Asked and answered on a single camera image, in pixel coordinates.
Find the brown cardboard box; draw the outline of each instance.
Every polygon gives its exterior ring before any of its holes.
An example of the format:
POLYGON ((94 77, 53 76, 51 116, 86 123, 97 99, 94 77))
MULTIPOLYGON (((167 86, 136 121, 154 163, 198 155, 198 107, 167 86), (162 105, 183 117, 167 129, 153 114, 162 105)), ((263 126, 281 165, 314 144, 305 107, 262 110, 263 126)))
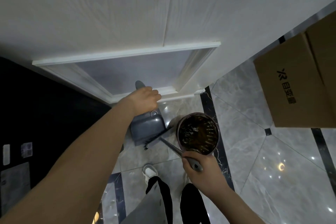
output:
POLYGON ((308 39, 336 114, 336 13, 310 26, 308 39))
POLYGON ((336 127, 305 33, 280 44, 254 64, 276 127, 336 127))

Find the person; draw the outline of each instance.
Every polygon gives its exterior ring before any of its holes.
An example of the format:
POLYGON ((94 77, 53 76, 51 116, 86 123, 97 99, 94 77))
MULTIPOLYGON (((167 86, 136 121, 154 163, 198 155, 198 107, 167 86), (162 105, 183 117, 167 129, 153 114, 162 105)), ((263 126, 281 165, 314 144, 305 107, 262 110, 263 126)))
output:
MULTIPOLYGON (((46 177, 0 219, 0 224, 92 223, 129 124, 134 116, 156 109, 160 99, 161 95, 151 87, 121 99, 65 150, 46 177)), ((214 156, 184 152, 183 157, 187 156, 197 159, 203 171, 194 171, 182 158, 192 182, 185 186, 181 197, 184 223, 210 223, 198 190, 213 201, 231 224, 264 223, 229 188, 214 156)), ((145 166, 143 171, 148 180, 146 196, 123 223, 172 223, 168 186, 152 166, 145 166)))

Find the left arm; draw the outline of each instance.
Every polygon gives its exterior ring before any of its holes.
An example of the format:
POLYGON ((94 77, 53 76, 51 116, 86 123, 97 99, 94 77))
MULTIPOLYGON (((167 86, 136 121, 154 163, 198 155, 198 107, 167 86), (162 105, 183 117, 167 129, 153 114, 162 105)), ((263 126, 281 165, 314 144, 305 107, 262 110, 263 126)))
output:
POLYGON ((156 109, 159 99, 151 87, 123 98, 65 150, 0 224, 91 224, 129 124, 134 116, 156 109))

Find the recessed panel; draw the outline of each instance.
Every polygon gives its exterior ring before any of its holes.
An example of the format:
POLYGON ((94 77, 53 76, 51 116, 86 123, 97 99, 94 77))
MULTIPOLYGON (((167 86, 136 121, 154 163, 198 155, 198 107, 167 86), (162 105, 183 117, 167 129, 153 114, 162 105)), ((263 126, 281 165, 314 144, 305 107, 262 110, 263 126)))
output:
POLYGON ((191 52, 165 52, 76 64, 116 95, 134 91, 137 80, 153 88, 172 86, 191 52))

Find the person's left hand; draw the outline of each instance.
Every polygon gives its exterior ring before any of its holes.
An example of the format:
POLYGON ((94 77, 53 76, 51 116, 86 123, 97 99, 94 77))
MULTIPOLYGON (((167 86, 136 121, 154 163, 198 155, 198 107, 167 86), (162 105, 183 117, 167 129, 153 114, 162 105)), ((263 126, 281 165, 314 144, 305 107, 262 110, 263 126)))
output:
POLYGON ((160 99, 161 95, 159 92, 147 86, 133 91, 121 99, 119 103, 127 104, 132 109, 134 116, 137 116, 157 109, 157 101, 160 99))

